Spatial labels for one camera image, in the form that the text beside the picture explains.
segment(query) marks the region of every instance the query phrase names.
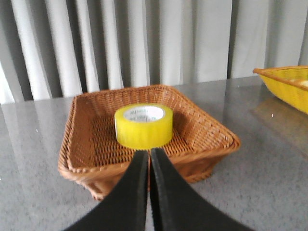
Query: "wicker basket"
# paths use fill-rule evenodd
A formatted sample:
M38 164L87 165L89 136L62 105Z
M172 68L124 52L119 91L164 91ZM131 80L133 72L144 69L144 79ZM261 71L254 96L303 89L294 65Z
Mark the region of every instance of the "wicker basket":
M255 69L268 89L278 98L308 114L308 87L289 79L308 80L308 66Z
M214 165L237 150L239 139L173 87L103 90L72 101L58 168L69 180L103 199L119 181L135 150L116 141L115 111L132 103L160 103L173 110L173 138L163 146L188 182L208 177Z

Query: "table surface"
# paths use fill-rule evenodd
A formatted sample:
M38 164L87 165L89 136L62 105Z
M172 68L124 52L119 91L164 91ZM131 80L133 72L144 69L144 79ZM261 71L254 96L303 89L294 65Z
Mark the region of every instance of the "table surface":
M176 88L242 140L192 187L254 230L308 230L308 115L258 77ZM62 230L97 205L57 170L71 100L1 106L0 230ZM150 206L146 230L153 230Z

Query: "tape roll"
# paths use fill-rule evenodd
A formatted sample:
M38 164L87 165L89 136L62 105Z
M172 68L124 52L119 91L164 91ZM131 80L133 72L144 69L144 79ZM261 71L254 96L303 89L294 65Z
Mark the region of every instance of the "tape roll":
M170 108L155 103L137 103L115 113L117 141L132 149L160 147L172 139Z

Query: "yellow plastic basket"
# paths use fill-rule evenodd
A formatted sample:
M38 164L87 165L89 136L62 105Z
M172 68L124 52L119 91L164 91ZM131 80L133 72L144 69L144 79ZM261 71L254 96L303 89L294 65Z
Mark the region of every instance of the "yellow plastic basket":
M308 80L308 66L254 69L268 89L278 98L308 114L308 87L289 79Z

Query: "white curtain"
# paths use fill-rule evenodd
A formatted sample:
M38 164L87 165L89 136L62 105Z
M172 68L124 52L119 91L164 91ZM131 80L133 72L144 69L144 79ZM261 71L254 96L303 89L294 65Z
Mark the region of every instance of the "white curtain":
M0 0L0 103L308 65L308 0Z

